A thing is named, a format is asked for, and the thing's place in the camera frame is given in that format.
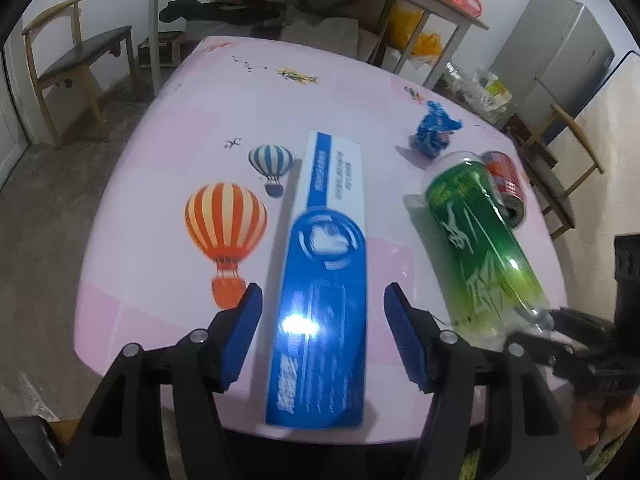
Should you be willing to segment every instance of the blue crumpled wrapper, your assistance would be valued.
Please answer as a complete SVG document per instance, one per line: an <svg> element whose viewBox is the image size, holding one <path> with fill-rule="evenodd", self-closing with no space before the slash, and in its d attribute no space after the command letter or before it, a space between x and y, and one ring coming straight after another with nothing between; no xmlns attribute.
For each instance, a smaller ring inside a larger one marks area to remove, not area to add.
<svg viewBox="0 0 640 480"><path fill-rule="evenodd" d="M442 105L427 101L429 113L420 122L412 147L429 158L436 158L449 145L449 135L462 128L462 121L451 119Z"/></svg>

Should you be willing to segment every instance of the gray refrigerator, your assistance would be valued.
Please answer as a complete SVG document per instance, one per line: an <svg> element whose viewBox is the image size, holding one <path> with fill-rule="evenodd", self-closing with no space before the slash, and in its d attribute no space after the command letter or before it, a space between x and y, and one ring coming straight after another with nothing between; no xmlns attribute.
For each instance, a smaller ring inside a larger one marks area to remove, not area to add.
<svg viewBox="0 0 640 480"><path fill-rule="evenodd" d="M513 111L531 131L544 127L557 102L577 115L598 88L614 52L584 4L530 0L491 71L513 94ZM564 129L545 131L547 141Z"/></svg>

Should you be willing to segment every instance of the green plastic bottle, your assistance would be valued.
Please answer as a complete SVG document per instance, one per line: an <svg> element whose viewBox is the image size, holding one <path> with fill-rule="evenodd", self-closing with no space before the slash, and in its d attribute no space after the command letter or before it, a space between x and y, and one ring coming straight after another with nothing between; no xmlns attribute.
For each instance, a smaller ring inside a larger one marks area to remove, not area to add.
<svg viewBox="0 0 640 480"><path fill-rule="evenodd" d="M482 160L453 152L432 166L429 210L459 267L456 295L447 301L454 328L465 338L504 336L534 327L551 330L548 300L511 228Z"/></svg>

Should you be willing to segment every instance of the yellow plastic bag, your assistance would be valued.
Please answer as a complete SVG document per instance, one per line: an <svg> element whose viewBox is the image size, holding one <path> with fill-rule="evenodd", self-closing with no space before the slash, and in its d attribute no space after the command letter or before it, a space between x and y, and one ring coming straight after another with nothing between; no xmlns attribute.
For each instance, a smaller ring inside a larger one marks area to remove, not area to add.
<svg viewBox="0 0 640 480"><path fill-rule="evenodd" d="M389 25L391 26L391 46L404 50L420 21L422 11L405 2L397 2L391 9ZM411 50L412 56L437 56L442 54L440 35L421 33Z"/></svg>

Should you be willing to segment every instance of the blue and white box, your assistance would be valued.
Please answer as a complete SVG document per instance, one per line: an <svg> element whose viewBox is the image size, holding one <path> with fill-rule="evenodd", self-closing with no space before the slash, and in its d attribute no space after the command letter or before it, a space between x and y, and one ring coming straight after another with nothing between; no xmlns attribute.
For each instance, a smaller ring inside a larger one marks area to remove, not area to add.
<svg viewBox="0 0 640 480"><path fill-rule="evenodd" d="M287 242L268 424L353 428L362 423L366 275L360 145L312 133Z"/></svg>

